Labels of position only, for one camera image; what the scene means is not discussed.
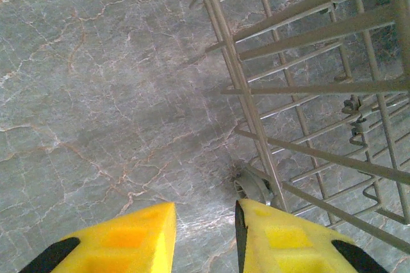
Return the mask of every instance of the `yellow plastic piece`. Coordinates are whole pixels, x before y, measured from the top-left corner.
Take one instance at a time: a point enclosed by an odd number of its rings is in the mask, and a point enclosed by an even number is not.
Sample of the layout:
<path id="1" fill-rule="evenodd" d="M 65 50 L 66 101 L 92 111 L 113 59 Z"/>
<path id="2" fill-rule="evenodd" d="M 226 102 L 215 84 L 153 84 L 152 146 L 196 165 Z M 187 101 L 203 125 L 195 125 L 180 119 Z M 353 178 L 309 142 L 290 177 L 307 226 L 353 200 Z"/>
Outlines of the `yellow plastic piece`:
<path id="1" fill-rule="evenodd" d="M 73 236 L 80 244 L 53 273 L 170 273 L 176 239 L 175 205 L 157 204 L 65 238 Z"/>
<path id="2" fill-rule="evenodd" d="M 250 199 L 239 203 L 247 226 L 244 273 L 357 273 L 331 243 L 352 239 Z"/>

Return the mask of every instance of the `marble floor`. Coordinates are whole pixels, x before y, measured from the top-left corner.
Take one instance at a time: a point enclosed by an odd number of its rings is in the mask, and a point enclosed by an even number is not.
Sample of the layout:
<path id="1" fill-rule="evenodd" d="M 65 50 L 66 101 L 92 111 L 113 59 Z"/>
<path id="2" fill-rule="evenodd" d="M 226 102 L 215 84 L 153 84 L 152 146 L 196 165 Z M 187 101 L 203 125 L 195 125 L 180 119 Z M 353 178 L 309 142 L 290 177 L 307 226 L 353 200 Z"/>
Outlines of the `marble floor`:
<path id="1" fill-rule="evenodd" d="M 233 179 L 255 149 L 233 133 L 242 110 L 220 94 L 229 75 L 220 53 L 204 55 L 215 35 L 190 1 L 0 0 L 1 272 L 76 229 L 163 201 L 177 204 L 173 272 L 238 271 Z M 247 3 L 228 6 L 234 30 L 263 18 Z M 384 63 L 397 55 L 393 32 L 376 34 Z M 289 118 L 275 120 L 272 133 L 291 137 Z M 284 172 L 296 163 L 277 162 Z M 370 245 L 388 270 L 406 271 L 408 256 Z"/>

